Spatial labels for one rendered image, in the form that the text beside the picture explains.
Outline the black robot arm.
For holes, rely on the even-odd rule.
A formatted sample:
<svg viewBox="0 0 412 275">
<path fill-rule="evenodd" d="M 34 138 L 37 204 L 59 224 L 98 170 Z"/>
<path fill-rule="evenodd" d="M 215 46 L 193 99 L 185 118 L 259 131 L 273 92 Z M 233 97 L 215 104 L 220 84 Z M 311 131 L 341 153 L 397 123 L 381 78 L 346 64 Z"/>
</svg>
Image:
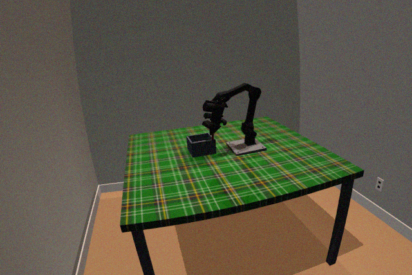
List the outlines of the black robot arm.
<svg viewBox="0 0 412 275">
<path fill-rule="evenodd" d="M 233 89 L 218 92 L 211 101 L 206 100 L 204 102 L 203 111 L 213 112 L 213 113 L 215 112 L 217 114 L 222 115 L 224 109 L 228 107 L 226 102 L 230 100 L 231 97 L 245 90 L 248 92 L 248 96 L 250 100 L 248 104 L 247 116 L 246 116 L 245 121 L 242 122 L 241 130 L 243 134 L 245 135 L 244 144 L 251 146 L 251 145 L 257 144 L 256 139 L 255 139 L 255 137 L 257 136 L 257 133 L 254 131 L 253 119 L 254 119 L 256 104 L 257 104 L 258 98 L 261 95 L 260 88 L 253 87 L 247 83 L 243 83 Z"/>
</svg>

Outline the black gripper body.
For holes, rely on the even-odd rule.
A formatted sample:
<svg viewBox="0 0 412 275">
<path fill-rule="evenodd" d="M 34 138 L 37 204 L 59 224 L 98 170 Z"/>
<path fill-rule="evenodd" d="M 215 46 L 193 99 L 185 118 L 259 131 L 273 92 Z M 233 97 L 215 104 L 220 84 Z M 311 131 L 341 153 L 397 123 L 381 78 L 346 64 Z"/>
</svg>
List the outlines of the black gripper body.
<svg viewBox="0 0 412 275">
<path fill-rule="evenodd" d="M 217 113 L 212 113 L 212 119 L 211 122 L 206 120 L 203 121 L 202 125 L 205 126 L 206 128 L 214 128 L 216 125 L 219 126 L 221 123 L 223 123 L 223 125 L 227 124 L 227 121 L 225 119 L 222 118 L 223 115 L 217 114 Z"/>
</svg>

